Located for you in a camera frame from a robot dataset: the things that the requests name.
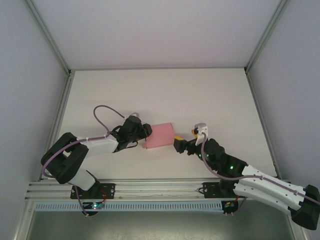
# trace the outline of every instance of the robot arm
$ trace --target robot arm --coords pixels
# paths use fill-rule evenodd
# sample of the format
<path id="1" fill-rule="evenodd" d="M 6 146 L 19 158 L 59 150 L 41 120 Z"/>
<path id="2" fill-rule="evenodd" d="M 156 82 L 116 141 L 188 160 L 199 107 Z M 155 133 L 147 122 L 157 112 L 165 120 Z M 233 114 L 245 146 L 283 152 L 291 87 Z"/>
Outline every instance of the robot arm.
<path id="1" fill-rule="evenodd" d="M 188 155 L 196 154 L 213 174 L 221 178 L 219 187 L 222 192 L 250 197 L 291 216 L 296 224 L 304 228 L 317 228 L 320 194 L 316 187 L 281 181 L 228 155 L 214 139 L 207 139 L 208 127 L 205 123 L 195 125 L 192 133 L 196 138 L 191 141 L 176 137 L 176 151 L 183 153 L 187 150 Z"/>
<path id="2" fill-rule="evenodd" d="M 106 137 L 98 137 L 97 140 L 75 137 L 72 133 L 63 134 L 58 141 L 42 157 L 41 164 L 60 184 L 72 184 L 91 196 L 101 190 L 100 182 L 90 172 L 80 168 L 86 157 L 98 154 L 116 153 L 128 147 L 129 143 L 137 143 L 141 139 L 149 137 L 152 133 L 149 124 L 142 124 L 141 120 L 130 115 L 122 126 L 117 126 Z M 59 153 L 53 159 L 52 156 L 64 147 L 74 145 Z"/>

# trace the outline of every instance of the white wall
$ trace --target white wall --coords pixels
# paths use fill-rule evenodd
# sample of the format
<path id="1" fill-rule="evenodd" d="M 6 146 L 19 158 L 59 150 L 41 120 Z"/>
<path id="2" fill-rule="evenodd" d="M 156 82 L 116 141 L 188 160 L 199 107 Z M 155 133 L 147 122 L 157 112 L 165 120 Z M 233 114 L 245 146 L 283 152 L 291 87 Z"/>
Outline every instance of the white wall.
<path id="1" fill-rule="evenodd" d="M 65 74 L 21 0 L 0 7 L 0 239 L 11 238 Z"/>
<path id="2" fill-rule="evenodd" d="M 103 135 L 92 115 L 102 103 L 123 115 L 138 112 L 143 123 L 172 123 L 175 134 L 187 140 L 194 137 L 196 123 L 206 123 L 209 137 L 228 154 L 276 175 L 243 68 L 76 71 L 60 135 Z M 123 123 L 108 109 L 98 109 L 97 115 L 110 129 Z M 177 154 L 172 146 L 146 150 L 143 142 L 128 151 L 86 157 L 81 166 L 98 179 L 213 176 L 196 156 Z"/>
<path id="3" fill-rule="evenodd" d="M 293 0 L 251 77 L 280 170 L 320 188 L 320 1 Z M 320 239 L 320 227 L 312 232 Z"/>
<path id="4" fill-rule="evenodd" d="M 280 0 L 34 0 L 71 69 L 244 67 Z"/>

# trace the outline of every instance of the white table surface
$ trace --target white table surface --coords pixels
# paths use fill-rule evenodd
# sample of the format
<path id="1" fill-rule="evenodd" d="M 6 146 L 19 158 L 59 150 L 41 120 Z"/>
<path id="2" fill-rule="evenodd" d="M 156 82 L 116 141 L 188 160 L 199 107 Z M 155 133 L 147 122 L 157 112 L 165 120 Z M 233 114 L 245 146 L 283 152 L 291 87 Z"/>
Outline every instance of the white table surface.
<path id="1" fill-rule="evenodd" d="M 106 133 L 93 117 L 97 105 L 108 105 L 143 123 L 172 123 L 176 135 L 191 140 L 191 129 L 203 122 L 209 137 L 226 152 L 266 174 L 276 171 L 243 69 L 148 69 L 76 71 L 59 135 L 97 137 Z M 98 117 L 112 130 L 123 119 L 107 108 Z M 98 179 L 210 178 L 195 155 L 173 146 L 136 148 L 85 158 L 82 167 Z"/>

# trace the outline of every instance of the pink block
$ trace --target pink block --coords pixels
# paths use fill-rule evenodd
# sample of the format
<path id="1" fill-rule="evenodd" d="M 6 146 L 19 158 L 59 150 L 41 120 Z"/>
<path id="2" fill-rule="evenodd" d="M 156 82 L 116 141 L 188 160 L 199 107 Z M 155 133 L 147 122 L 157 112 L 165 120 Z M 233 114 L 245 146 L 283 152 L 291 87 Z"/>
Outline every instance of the pink block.
<path id="1" fill-rule="evenodd" d="M 144 147 L 153 149 L 168 145 L 173 145 L 175 141 L 175 132 L 171 123 L 164 123 L 151 126 L 152 133 L 146 138 Z"/>

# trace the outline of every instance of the purple cable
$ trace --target purple cable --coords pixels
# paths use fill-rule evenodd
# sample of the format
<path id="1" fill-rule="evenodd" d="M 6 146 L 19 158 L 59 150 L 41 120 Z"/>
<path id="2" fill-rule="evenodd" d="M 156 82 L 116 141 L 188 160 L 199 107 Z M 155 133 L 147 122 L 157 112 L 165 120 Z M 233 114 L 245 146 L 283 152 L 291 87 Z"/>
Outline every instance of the purple cable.
<path id="1" fill-rule="evenodd" d="M 77 186 L 74 186 L 74 189 L 75 189 L 75 194 L 76 194 L 76 198 L 78 199 L 78 202 L 79 202 L 79 205 L 82 209 L 82 212 L 85 214 L 85 217 L 88 216 L 88 213 L 87 211 L 85 210 L 84 206 L 82 205 L 82 202 L 80 201 L 80 196 L 79 196 L 79 192 L 78 192 L 78 187 Z"/>
<path id="2" fill-rule="evenodd" d="M 245 175 L 245 176 L 239 176 L 239 177 L 226 177 L 226 176 L 222 176 L 222 175 L 216 173 L 215 171 L 213 171 L 213 170 L 211 169 L 211 167 L 208 165 L 208 163 L 207 163 L 207 161 L 206 161 L 206 159 L 205 159 L 205 144 L 204 144 L 204 143 L 207 141 L 207 135 L 206 135 L 204 132 L 203 132 L 202 134 L 204 135 L 204 140 L 203 140 L 203 143 L 202 143 L 202 145 L 201 145 L 201 157 L 202 157 L 202 161 L 203 161 L 204 165 L 206 166 L 206 168 L 207 168 L 212 174 L 214 174 L 215 176 L 217 176 L 218 178 L 223 179 L 223 180 L 226 180 L 226 181 L 238 181 L 238 180 L 241 180 L 241 179 L 261 179 L 261 180 L 265 180 L 265 181 L 267 181 L 267 182 L 269 182 L 269 183 L 272 183 L 272 184 L 274 184 L 274 185 L 276 185 L 276 186 L 278 186 L 278 187 L 280 187 L 280 188 L 283 188 L 283 189 L 285 189 L 285 190 L 287 190 L 287 191 L 289 191 L 289 192 L 291 192 L 291 193 L 294 193 L 294 194 L 296 194 L 296 195 L 299 195 L 300 197 L 303 197 L 303 198 L 305 198 L 305 199 L 308 199 L 309 201 L 311 201 L 311 202 L 313 202 L 313 203 L 315 203 L 315 204 L 317 204 L 317 205 L 320 206 L 320 202 L 319 202 L 319 201 L 314 200 L 313 198 L 311 198 L 311 197 L 309 197 L 309 196 L 306 196 L 306 195 L 304 195 L 304 194 L 302 194 L 302 193 L 300 193 L 300 192 L 298 192 L 298 191 L 296 191 L 296 190 L 293 190 L 293 189 L 291 189 L 291 188 L 289 188 L 289 187 L 287 187 L 287 186 L 284 186 L 284 185 L 282 185 L 282 184 L 280 184 L 280 183 L 277 183 L 276 181 L 273 181 L 273 180 L 271 180 L 271 179 L 269 179 L 269 178 L 266 178 L 266 177 L 264 177 L 264 176 L 261 176 L 261 175 Z"/>
<path id="3" fill-rule="evenodd" d="M 105 139 L 105 138 L 107 138 L 107 137 L 110 135 L 109 128 L 108 128 L 102 121 L 100 121 L 100 119 L 99 119 L 99 118 L 97 117 L 97 115 L 96 115 L 96 110 L 97 110 L 98 108 L 101 108 L 101 107 L 110 109 L 110 110 L 114 111 L 115 113 L 117 113 L 118 115 L 120 115 L 120 117 L 122 117 L 123 119 L 125 118 L 125 116 L 123 116 L 121 113 L 119 113 L 117 110 L 113 109 L 112 107 L 109 107 L 109 106 L 107 106 L 107 105 L 98 105 L 98 106 L 96 106 L 96 107 L 93 109 L 93 116 L 94 116 L 94 118 L 106 129 L 106 135 L 105 135 L 105 136 L 98 136 L 98 137 L 90 137 L 90 138 L 88 138 L 88 139 L 86 139 L 86 138 L 85 138 L 85 139 L 80 139 L 80 140 L 71 142 L 70 144 L 64 146 L 64 147 L 61 148 L 59 151 L 57 151 L 55 154 L 53 154 L 53 155 L 48 159 L 48 161 L 45 162 L 45 164 L 43 165 L 42 170 L 41 170 L 41 172 L 42 172 L 42 174 L 43 174 L 44 176 L 46 176 L 47 178 L 54 178 L 53 176 L 51 176 L 51 175 L 49 175 L 49 174 L 46 173 L 46 168 L 47 168 L 48 165 L 51 163 L 51 161 L 52 161 L 53 159 L 55 159 L 56 156 L 58 156 L 59 154 L 63 153 L 64 150 L 66 150 L 66 149 L 68 149 L 68 148 L 70 148 L 70 147 L 72 147 L 73 145 L 76 145 L 76 144 L 78 144 L 78 143 L 83 143 L 83 142 L 86 142 L 86 141 L 97 141 L 97 140 Z"/>

